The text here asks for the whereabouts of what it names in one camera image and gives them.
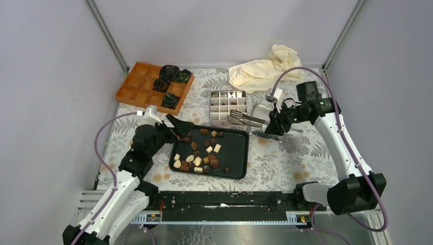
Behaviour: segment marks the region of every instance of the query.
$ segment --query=tongs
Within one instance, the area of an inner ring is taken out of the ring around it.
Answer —
[[[228,120],[232,124],[237,125],[247,125],[257,128],[263,128],[267,126],[269,123],[263,119],[248,116],[240,111],[230,110],[230,115],[228,116]]]

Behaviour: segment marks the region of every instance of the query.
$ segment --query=white wall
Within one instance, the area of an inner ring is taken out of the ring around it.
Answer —
[[[393,244],[431,244],[433,2],[367,1],[329,70],[353,141],[387,179]]]
[[[356,0],[96,0],[129,65],[229,67],[266,57],[272,44],[322,64]]]
[[[63,244],[122,71],[84,1],[0,1],[0,243]]]

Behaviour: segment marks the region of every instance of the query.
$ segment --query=yellow cloth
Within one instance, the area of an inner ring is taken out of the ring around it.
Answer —
[[[302,66],[298,52],[283,44],[274,44],[266,59],[253,60],[229,68],[229,83],[247,93],[267,91],[274,86],[284,71],[295,66]],[[294,70],[281,80],[302,81],[303,78],[303,71]]]

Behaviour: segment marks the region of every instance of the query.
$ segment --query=floral tablecloth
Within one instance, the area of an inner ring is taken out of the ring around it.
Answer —
[[[232,89],[228,84],[227,69],[191,69],[195,80],[177,116],[196,125],[209,126],[209,96],[213,90]],[[316,80],[320,92],[327,91],[314,75],[306,73],[304,81]],[[287,97],[297,98],[299,82],[283,82],[279,88]],[[266,104],[265,93],[247,95],[247,110],[256,104]],[[120,104],[117,115],[141,110]],[[105,161],[117,170],[121,159],[130,148],[134,129],[143,124],[142,117],[127,116],[117,120],[112,128]],[[166,144],[154,157],[154,165],[145,177],[160,190],[182,191],[292,191],[297,183],[318,181],[323,184],[338,182],[336,170],[322,137],[310,122],[300,124],[302,136],[289,136],[284,143],[250,137],[248,168],[241,180],[230,180],[208,176],[173,172],[168,161],[173,145]],[[106,190],[113,181],[111,174],[101,168],[97,190]]]

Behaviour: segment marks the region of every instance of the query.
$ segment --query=white divided tray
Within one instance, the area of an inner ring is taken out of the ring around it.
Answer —
[[[209,120],[213,126],[232,126],[228,116],[230,110],[247,112],[247,96],[242,90],[212,91],[209,101]]]

